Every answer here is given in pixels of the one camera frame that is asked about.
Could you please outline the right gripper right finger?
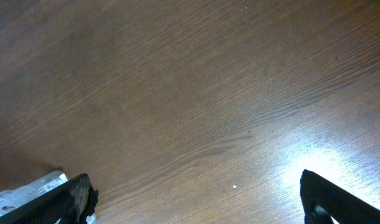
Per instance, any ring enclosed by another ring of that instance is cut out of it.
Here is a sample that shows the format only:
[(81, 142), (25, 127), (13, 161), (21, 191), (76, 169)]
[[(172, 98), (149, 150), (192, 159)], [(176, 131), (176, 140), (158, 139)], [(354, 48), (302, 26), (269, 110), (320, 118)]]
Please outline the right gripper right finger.
[(380, 210), (309, 170), (302, 172), (300, 198), (305, 224), (380, 223)]

